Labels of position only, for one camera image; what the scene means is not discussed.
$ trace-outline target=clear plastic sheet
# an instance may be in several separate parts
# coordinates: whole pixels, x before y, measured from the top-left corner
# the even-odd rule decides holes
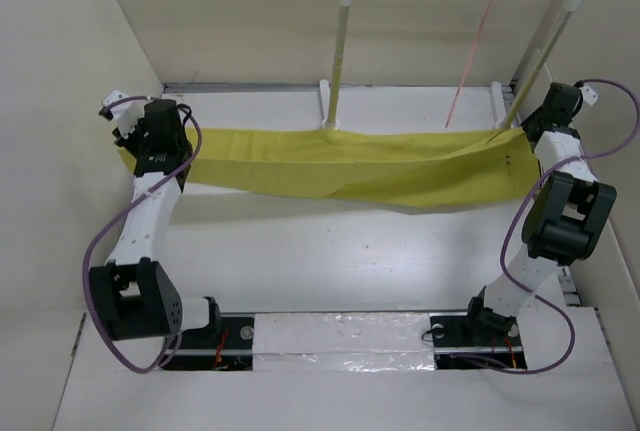
[[[256,316],[257,371],[432,371],[427,313],[281,313]]]

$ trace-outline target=yellow fabric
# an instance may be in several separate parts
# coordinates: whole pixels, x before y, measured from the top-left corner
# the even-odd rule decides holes
[[[203,129],[203,138],[190,182],[278,196],[429,208],[521,197],[539,176],[519,128],[385,136]]]

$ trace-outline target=beige wall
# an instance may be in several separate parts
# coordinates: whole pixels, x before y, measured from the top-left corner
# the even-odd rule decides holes
[[[638,0],[585,0],[549,60],[553,78],[573,83],[582,78],[617,79],[640,92],[640,5]],[[542,77],[528,100],[528,111],[546,93]],[[632,129],[629,99],[598,85],[599,102],[576,121],[587,152],[608,149]],[[621,153],[594,161],[598,177],[614,185],[618,199],[611,230],[604,233],[594,256],[573,266],[587,304],[600,308],[603,324],[628,397],[640,418],[640,139]]]
[[[163,82],[317,83],[339,0],[119,0]],[[344,82],[456,85],[487,0],[355,0]],[[508,83],[547,3],[498,0],[470,85]]]
[[[0,16],[0,428],[49,430],[84,248],[131,192],[99,104],[162,88],[116,0],[0,0]]]

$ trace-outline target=floor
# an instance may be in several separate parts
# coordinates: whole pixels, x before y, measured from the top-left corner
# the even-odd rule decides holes
[[[363,133],[444,132],[453,92],[346,88],[338,121]],[[447,131],[492,127],[499,93],[499,86],[465,89]],[[205,127],[313,129],[322,119],[315,89],[174,96]],[[213,295],[223,312],[462,309],[499,275],[517,204],[416,212],[187,185],[163,267],[182,295]],[[540,294],[564,305],[555,277]],[[489,371],[140,377],[119,367],[88,323],[56,429],[635,429],[593,310],[568,311],[576,352],[537,378]],[[568,339],[562,320],[533,304],[522,319],[529,366],[557,359]],[[158,345],[122,343],[140,364]]]

